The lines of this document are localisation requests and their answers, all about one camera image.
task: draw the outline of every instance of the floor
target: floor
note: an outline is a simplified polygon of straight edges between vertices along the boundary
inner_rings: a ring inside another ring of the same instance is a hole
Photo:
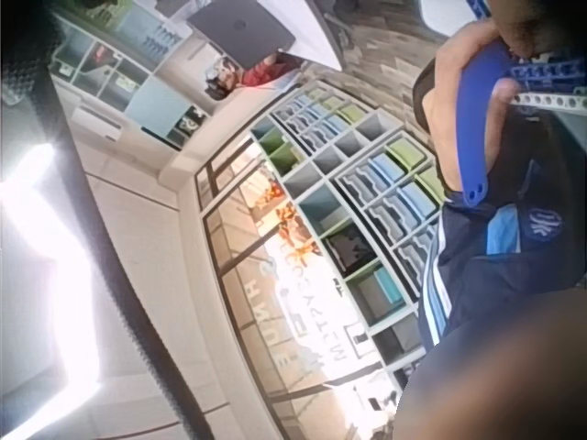
[[[384,108],[428,143],[415,121],[412,86],[446,38],[424,24],[418,0],[360,0],[355,12],[339,17],[352,28],[344,71],[314,64],[305,71],[307,79],[325,80]]]

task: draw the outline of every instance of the gray laptop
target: gray laptop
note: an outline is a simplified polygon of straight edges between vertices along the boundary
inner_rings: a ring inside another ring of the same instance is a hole
[[[295,42],[294,35],[254,0],[215,0],[188,22],[245,70]]]

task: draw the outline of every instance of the window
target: window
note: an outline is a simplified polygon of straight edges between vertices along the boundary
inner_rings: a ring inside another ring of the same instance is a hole
[[[196,186],[200,197],[200,207],[206,208],[239,174],[261,154],[249,136],[230,144],[196,175]]]
[[[205,228],[238,341],[282,432],[355,438],[369,401],[383,407],[393,386],[337,269],[270,170],[244,176]]]

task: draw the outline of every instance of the navy jacket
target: navy jacket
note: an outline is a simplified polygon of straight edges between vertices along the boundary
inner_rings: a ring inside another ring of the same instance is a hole
[[[446,191],[419,304],[426,351],[470,319],[574,287],[585,274],[584,151],[565,134],[553,145],[552,132],[531,128],[534,139],[507,136],[514,148],[495,164],[483,203],[470,208]],[[547,140],[549,153],[538,145]]]

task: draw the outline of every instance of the bright light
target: bright light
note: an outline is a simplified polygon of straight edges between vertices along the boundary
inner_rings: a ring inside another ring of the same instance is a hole
[[[84,404],[99,388],[90,261],[77,238],[32,188],[53,157],[50,144],[34,147],[0,183],[0,202],[23,238],[56,263],[51,312],[68,385],[5,440],[24,440]]]

